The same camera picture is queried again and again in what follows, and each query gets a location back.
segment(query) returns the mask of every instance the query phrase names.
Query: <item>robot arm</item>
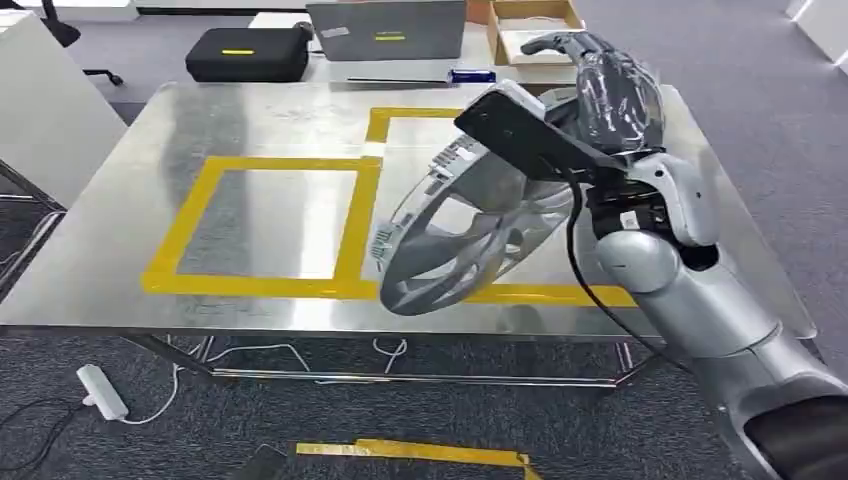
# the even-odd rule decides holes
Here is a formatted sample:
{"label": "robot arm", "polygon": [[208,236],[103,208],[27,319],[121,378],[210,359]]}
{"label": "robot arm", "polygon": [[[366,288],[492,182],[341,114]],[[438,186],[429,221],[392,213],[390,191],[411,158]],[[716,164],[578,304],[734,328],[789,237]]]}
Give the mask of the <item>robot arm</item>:
{"label": "robot arm", "polygon": [[656,82],[588,32],[548,35],[524,51],[546,48],[578,64],[576,98],[540,114],[526,91],[502,83],[455,124],[529,180],[567,182],[575,202],[577,184],[591,185],[603,269],[691,364],[722,438],[752,475],[848,476],[848,387],[735,273],[712,189],[662,147]]}

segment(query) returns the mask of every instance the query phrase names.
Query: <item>black case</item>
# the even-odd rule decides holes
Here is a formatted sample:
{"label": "black case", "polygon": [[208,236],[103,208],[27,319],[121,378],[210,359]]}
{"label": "black case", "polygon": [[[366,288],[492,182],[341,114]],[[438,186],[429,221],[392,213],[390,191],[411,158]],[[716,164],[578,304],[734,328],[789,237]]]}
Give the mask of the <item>black case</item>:
{"label": "black case", "polygon": [[186,56],[197,82],[297,82],[309,63],[301,28],[213,28]]}

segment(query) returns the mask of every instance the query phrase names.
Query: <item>black cable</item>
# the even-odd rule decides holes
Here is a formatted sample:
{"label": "black cable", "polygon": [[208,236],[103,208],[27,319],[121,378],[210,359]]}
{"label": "black cable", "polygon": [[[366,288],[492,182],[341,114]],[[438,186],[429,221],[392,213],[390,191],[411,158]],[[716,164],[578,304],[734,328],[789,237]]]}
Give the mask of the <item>black cable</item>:
{"label": "black cable", "polygon": [[65,415],[63,415],[56,423],[53,424],[53,426],[50,427],[47,437],[44,439],[44,443],[41,444],[41,447],[39,447],[37,453],[32,458],[29,458],[17,465],[0,465],[0,472],[20,472],[29,468],[28,471],[16,477],[18,480],[28,478],[30,475],[35,473],[44,461],[47,460],[50,450],[53,448],[53,445],[56,443],[56,440],[62,432],[68,427],[68,425],[71,424],[76,414],[85,408],[85,405],[83,404],[76,404],[75,402],[70,402],[63,398],[42,398],[18,407],[14,412],[7,415],[6,418],[0,420],[0,430],[24,411],[33,407],[47,405],[64,407]]}
{"label": "black cable", "polygon": [[622,330],[627,332],[628,335],[636,339],[639,343],[641,343],[645,348],[647,348],[652,354],[662,358],[666,362],[674,365],[680,370],[691,374],[692,371],[689,370],[688,367],[678,362],[677,360],[671,358],[666,352],[654,346],[649,341],[645,340],[641,335],[636,333],[635,330],[630,328],[624,320],[621,319],[618,315],[615,314],[597,295],[592,291],[589,284],[586,282],[586,279],[583,278],[583,272],[580,271],[580,266],[577,264],[577,256],[574,253],[574,228],[577,225],[577,217],[580,216],[580,212],[583,210],[583,191],[580,189],[580,184],[577,182],[577,177],[574,176],[574,173],[569,169],[564,169],[562,172],[563,177],[565,177],[566,182],[568,182],[569,188],[571,188],[572,192],[572,204],[571,204],[571,214],[568,216],[568,221],[565,224],[565,236],[566,236],[566,250],[568,253],[568,263],[571,264],[571,270],[574,271],[574,278],[577,279],[577,283],[580,284],[580,287],[583,291],[586,292],[586,295],[592,299],[592,302],[601,309],[602,312],[606,314],[618,325]]}

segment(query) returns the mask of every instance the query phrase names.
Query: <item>blue object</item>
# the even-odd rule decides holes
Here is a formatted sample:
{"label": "blue object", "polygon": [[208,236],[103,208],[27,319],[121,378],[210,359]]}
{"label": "blue object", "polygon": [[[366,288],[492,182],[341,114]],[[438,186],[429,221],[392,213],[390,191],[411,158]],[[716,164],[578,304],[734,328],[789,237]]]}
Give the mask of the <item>blue object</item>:
{"label": "blue object", "polygon": [[495,72],[452,68],[448,72],[448,83],[495,83]]}

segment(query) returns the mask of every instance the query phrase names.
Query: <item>yellow tape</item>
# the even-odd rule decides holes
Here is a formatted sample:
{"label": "yellow tape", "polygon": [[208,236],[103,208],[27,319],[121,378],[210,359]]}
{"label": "yellow tape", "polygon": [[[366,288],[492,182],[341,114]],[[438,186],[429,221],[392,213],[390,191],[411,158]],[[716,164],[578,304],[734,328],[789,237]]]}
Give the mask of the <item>yellow tape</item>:
{"label": "yellow tape", "polygon": [[450,447],[426,443],[397,442],[393,440],[360,439],[353,445],[298,443],[300,455],[342,455],[353,457],[404,458],[440,462],[520,467],[525,480],[541,480],[530,467],[530,457],[509,450]]}
{"label": "yellow tape", "polygon": [[[392,118],[454,118],[455,108],[372,108],[366,143],[385,146]],[[141,275],[149,293],[293,298],[377,299],[375,282],[362,280],[360,272],[368,244],[373,205],[380,179],[382,157],[372,148],[360,158],[265,158],[211,156],[195,180],[159,250]],[[228,170],[331,170],[354,171],[356,182],[342,233],[333,278],[268,278],[235,275],[185,275],[177,267],[218,182]],[[634,307],[626,291],[599,285],[592,289],[611,307]],[[494,284],[467,299],[471,303],[593,306],[577,285]]]}
{"label": "yellow tape", "polygon": [[[379,165],[377,157],[363,157],[363,162]],[[380,181],[379,168],[359,170],[353,195],[347,210],[344,233],[336,256],[336,269],[333,278],[339,281],[356,282],[362,272],[362,262],[368,245],[368,233],[371,230],[371,213],[377,200],[377,183]]]}

